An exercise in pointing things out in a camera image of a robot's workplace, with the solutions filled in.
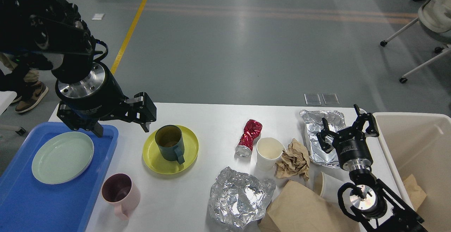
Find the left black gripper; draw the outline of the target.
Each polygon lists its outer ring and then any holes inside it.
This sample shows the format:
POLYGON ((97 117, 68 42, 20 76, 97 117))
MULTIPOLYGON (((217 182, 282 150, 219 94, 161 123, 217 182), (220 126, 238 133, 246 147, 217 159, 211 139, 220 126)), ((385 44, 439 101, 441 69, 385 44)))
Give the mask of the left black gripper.
POLYGON ((102 138, 99 121, 121 120, 140 124, 147 133, 157 120, 157 108, 146 92, 134 95, 134 107, 119 87, 108 67, 95 62, 88 75, 79 82, 66 84, 57 80, 55 91, 60 98, 57 116, 71 130, 84 129, 102 138))

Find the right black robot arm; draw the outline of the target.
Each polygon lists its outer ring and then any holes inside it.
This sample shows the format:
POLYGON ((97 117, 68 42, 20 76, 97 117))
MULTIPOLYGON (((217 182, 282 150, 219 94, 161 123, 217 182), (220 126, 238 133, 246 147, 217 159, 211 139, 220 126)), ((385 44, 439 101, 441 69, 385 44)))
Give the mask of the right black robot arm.
POLYGON ((376 119, 361 113, 356 104, 354 109, 357 117, 350 127, 334 132, 322 118, 323 128, 316 134, 323 152, 336 151, 340 168, 351 180, 338 189, 339 208, 367 232, 425 232, 424 219, 372 174, 366 139, 379 136, 376 119))

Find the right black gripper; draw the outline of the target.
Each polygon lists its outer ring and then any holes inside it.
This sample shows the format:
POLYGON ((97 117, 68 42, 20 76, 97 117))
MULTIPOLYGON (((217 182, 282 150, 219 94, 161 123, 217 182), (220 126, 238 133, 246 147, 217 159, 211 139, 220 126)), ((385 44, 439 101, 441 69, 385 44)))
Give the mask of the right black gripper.
POLYGON ((328 121, 322 118, 323 128, 316 134, 324 153, 336 151, 339 166, 345 171, 369 170, 373 164, 366 137, 378 137, 377 122, 372 113, 361 113, 354 104, 357 114, 354 126, 337 132, 330 131, 328 121))

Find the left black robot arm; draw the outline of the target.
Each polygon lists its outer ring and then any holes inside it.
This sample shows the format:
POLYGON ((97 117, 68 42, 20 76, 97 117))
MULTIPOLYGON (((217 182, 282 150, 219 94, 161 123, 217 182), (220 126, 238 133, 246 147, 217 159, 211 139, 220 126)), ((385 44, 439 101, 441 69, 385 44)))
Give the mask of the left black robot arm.
POLYGON ((57 116, 71 130, 103 136, 99 121, 139 124, 145 132, 156 121, 149 95, 129 98, 103 63, 105 42, 96 39, 66 0, 1 0, 1 52, 20 64, 50 70, 60 99, 57 116))

